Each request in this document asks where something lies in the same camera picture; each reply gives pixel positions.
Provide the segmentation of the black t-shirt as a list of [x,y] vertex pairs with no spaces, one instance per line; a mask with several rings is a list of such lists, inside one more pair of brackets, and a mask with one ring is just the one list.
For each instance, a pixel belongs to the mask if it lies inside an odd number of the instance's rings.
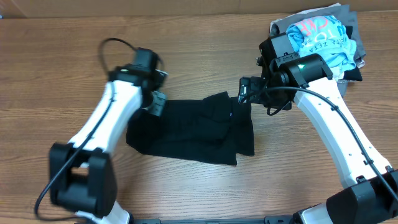
[[235,166],[255,153],[251,105],[226,92],[202,100],[169,100],[160,116],[130,120],[126,142],[141,154]]

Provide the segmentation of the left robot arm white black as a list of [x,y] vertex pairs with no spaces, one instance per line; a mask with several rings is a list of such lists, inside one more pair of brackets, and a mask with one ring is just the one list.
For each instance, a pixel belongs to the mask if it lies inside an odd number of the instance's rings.
[[103,96],[79,132],[49,152],[50,181],[43,193],[90,223],[133,223],[133,215],[116,200],[111,156],[134,115],[160,116],[165,105],[159,88],[167,73],[158,68],[160,57],[149,49],[135,52],[132,63],[108,73]]

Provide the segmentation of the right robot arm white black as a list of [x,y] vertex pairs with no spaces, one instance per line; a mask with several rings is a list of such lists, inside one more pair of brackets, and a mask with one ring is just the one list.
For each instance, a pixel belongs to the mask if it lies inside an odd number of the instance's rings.
[[261,76],[240,79],[239,102],[262,105],[269,116],[296,105],[328,149],[343,186],[323,203],[264,221],[367,224],[395,218],[397,171],[359,127],[324,59],[318,54],[300,56],[284,33],[263,41],[259,50]]

